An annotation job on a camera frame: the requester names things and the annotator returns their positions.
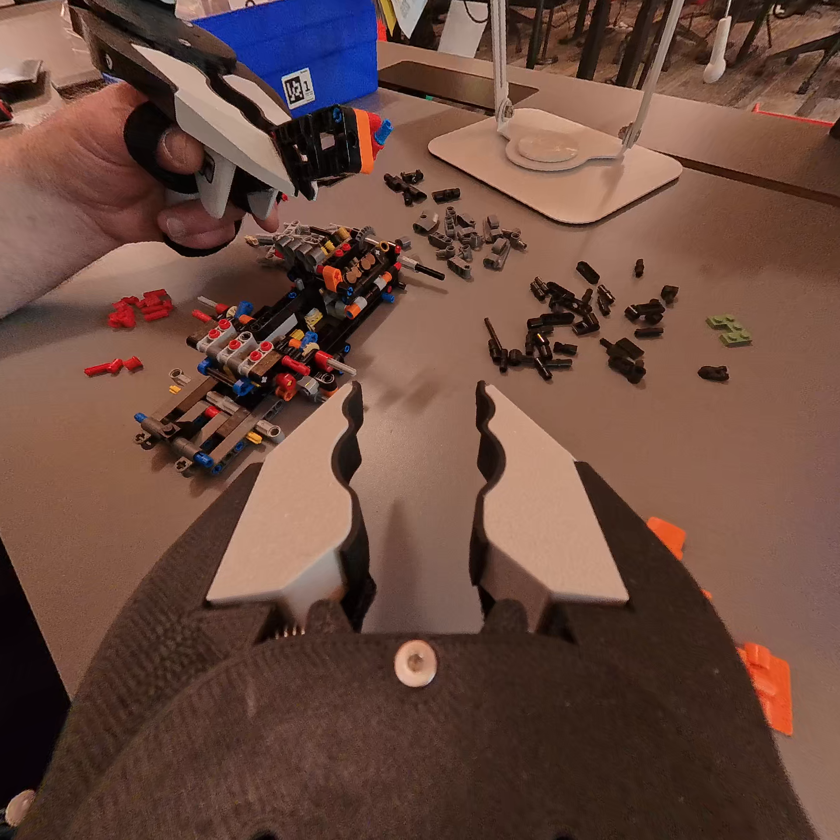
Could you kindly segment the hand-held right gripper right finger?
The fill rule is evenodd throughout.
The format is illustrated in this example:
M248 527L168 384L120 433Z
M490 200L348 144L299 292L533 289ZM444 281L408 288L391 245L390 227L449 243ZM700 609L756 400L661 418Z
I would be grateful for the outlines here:
M476 386L479 489L469 578L484 617L502 601L543 630L559 604L623 607L627 587L581 463L494 385Z

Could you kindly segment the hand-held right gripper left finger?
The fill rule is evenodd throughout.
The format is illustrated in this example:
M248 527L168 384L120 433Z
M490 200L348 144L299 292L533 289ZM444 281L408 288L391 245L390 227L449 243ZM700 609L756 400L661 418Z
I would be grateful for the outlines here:
M355 632L375 598L361 504L361 384L349 382L268 455L206 594L211 606L267 603L303 627L339 603Z

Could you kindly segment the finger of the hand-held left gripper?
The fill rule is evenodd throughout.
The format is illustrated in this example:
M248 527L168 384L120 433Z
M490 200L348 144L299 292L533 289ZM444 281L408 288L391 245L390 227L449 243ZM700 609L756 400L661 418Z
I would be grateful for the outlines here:
M212 73L208 75L208 84L261 132L273 132L292 121L279 94L252 72Z
M248 123L193 65L151 47L132 44L131 49L174 88L174 121L203 145L211 162L210 175L196 174L195 183L169 186L168 197L231 197L236 172L259 182L250 197L295 195L272 132Z

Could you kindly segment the black lego frame assembly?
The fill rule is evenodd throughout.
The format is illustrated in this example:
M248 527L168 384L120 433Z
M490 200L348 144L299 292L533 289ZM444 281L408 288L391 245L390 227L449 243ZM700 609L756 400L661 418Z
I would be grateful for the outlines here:
M315 199L321 186L373 172L393 132L389 119L333 105L276 126L272 139L296 196Z

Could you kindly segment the pile of black lego pieces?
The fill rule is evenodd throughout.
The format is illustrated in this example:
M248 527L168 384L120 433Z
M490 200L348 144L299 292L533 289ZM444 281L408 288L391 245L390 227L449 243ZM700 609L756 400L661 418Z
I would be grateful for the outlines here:
M624 317L634 326L633 339L617 341L601 337L602 320L608 319L616 306L616 297L602 283L599 272L587 261L575 266L576 273L585 281L582 293L562 286L555 281L536 276L530 282L531 294L546 311L526 321L524 343L521 348L506 347L488 318L484 319L488 332L490 361L500 373L511 369L529 368L549 382L555 371L569 370L576 359L576 343L553 338L557 328L568 327L576 339L598 337L606 354L607 366L631 385L639 385L646 376L644 349L639 340L659 339L664 334L662 321L679 296L679 287L663 285L656 297L631 304L624 310Z

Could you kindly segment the multicoloured lego chassis model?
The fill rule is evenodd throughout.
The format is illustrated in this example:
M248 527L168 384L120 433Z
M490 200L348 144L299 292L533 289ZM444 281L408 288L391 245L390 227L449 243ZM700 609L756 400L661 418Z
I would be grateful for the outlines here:
M223 307L187 338L201 355L197 378L153 413L137 413L134 443L162 446L184 476L221 474L249 446L279 443L279 412L296 396L325 403L342 378L350 337L381 305L406 288L404 270L445 274L406 255L407 241L383 239L372 227L288 223L264 260L285 272L290 288L252 311L245 301Z

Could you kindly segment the pile of red lego pieces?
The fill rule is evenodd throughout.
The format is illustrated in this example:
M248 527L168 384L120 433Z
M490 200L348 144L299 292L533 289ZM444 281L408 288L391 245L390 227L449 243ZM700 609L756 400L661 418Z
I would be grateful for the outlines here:
M168 317L174 303L165 289L146 291L141 297L121 297L111 304L107 324L112 329L134 329L139 320L153 322Z

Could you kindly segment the pile of grey lego pieces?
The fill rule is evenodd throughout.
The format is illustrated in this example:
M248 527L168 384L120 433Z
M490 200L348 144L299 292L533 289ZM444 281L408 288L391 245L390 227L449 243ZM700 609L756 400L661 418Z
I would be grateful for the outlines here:
M495 213L476 219L453 206L442 213L428 210L414 220L413 232L434 249L442 267L467 281L474 280L478 270L500 273L512 255L529 252L521 229L502 223Z

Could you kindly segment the person's left hand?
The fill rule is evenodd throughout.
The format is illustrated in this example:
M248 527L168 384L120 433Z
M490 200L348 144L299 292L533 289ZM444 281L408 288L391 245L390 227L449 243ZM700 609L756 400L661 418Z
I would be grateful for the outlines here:
M49 256L58 259L58 282L123 245L168 237L189 249L226 246L245 211L227 205L214 218L202 203L168 205L165 189L130 155L125 123L146 98L125 82L72 102L33 131L28 153L45 178L59 221L49 222Z

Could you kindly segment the blue plastic bin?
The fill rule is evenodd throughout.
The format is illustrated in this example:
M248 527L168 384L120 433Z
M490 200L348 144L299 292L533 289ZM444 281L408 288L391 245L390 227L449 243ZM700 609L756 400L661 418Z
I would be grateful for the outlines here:
M378 87L372 1L255 3L199 18L280 94L293 118L348 104Z

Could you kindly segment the white paper sheet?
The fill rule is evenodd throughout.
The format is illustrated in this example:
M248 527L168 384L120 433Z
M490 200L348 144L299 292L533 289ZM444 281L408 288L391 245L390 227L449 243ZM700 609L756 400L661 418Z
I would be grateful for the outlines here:
M392 5L395 13L402 10L419 15L409 35L398 17L389 40L451 56L475 58L490 22L488 2L429 1L423 9L419 9L419 2Z

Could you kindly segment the white desk stand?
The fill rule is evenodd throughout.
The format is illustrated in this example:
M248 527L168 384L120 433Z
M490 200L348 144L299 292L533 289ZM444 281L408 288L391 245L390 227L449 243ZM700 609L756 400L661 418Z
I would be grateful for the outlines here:
M636 147L683 2L673 2L635 119L620 139L509 97L503 2L490 3L494 113L432 139L435 158L556 223L584 226L614 215L679 178L682 165Z

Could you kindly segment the black table legs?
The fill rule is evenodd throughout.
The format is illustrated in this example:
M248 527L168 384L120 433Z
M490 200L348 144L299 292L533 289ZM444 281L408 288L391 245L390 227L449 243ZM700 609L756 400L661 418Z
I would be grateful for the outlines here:
M642 59L648 45L648 38L653 32L655 14L662 2L643 1L640 3L632 33L625 46L623 58L613 85L623 88L634 86L637 73L641 69ZM590 25L585 32L583 49L575 76L578 79L592 81L602 51L606 27L612 2L595 1L591 12Z

